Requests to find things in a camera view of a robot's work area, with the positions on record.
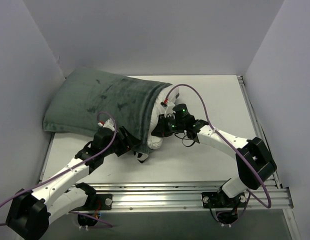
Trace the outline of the white pillow insert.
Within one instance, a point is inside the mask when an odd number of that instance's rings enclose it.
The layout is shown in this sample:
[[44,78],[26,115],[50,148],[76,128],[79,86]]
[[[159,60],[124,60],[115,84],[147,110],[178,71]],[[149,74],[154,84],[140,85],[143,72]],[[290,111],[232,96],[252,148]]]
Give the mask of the white pillow insert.
[[147,136],[147,146],[151,150],[159,149],[163,143],[164,133],[165,133],[165,120],[163,116],[166,109],[161,105],[166,100],[167,94],[173,88],[173,85],[169,85],[162,89],[153,104],[151,115],[150,115],[150,124]]

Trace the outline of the zebra and grey plush pillowcase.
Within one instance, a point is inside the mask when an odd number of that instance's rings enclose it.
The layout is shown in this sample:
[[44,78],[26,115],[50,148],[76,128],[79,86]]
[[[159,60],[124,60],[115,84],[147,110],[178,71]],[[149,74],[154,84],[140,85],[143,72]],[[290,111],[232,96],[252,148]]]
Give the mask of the zebra and grey plush pillowcase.
[[142,163],[163,139],[151,136],[161,102],[171,89],[167,82],[143,80],[92,68],[75,69],[62,83],[43,119],[46,132],[75,133],[92,137],[98,121],[110,114],[118,127],[125,127],[141,143],[133,148]]

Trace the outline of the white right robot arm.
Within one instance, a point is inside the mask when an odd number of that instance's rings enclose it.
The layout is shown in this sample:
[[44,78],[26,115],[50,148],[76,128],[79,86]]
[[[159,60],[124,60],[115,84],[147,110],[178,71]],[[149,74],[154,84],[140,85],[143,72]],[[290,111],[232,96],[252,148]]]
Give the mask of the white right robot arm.
[[229,206],[244,191],[264,188],[265,181],[277,170],[262,139],[246,139],[219,130],[208,121],[196,119],[184,103],[162,102],[160,105],[164,112],[159,114],[152,136],[165,138],[184,134],[194,143],[213,147],[236,160],[237,176],[227,180],[217,191],[220,205]]

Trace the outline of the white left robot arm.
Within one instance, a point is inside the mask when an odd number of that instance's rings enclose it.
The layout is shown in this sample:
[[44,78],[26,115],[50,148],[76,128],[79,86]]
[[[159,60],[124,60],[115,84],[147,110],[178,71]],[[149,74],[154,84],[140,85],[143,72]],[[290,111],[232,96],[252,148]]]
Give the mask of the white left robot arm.
[[112,154],[119,157],[140,143],[123,126],[100,127],[93,139],[58,173],[32,190],[17,192],[5,224],[25,240],[38,240],[50,224],[73,209],[92,209],[97,202],[96,192],[78,181],[99,168],[105,157]]

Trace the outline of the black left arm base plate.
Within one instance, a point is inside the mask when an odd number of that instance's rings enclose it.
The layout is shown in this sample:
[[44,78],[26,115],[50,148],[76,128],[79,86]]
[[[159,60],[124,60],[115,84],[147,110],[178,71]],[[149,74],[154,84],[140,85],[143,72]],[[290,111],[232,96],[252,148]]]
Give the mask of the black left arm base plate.
[[108,193],[89,195],[85,202],[73,211],[109,211],[112,209],[113,195]]

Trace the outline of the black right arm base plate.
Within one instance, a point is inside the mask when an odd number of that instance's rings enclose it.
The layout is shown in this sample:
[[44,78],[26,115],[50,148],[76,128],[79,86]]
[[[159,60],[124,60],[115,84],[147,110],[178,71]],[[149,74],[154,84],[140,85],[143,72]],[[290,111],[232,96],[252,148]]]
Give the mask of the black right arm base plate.
[[236,207],[243,208],[247,203],[245,194],[241,192],[235,197],[228,197],[223,191],[206,191],[201,193],[202,205],[208,209],[233,209]]

